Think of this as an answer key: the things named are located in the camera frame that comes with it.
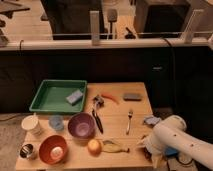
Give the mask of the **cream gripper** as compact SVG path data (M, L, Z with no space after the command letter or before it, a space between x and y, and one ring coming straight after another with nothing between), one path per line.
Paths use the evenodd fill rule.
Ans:
M150 157L145 158L152 163L154 168L162 167L166 164L164 160L164 148L161 148L154 144L149 136L144 136L141 140L139 140L136 144L138 148L140 148L144 152L144 148L146 148L150 153Z

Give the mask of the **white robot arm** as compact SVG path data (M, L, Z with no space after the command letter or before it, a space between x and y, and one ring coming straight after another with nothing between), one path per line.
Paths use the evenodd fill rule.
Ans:
M172 147L213 170L213 144L187 134L186 128L183 118L171 115L158 122L137 146L146 148L151 155L163 155L167 147Z

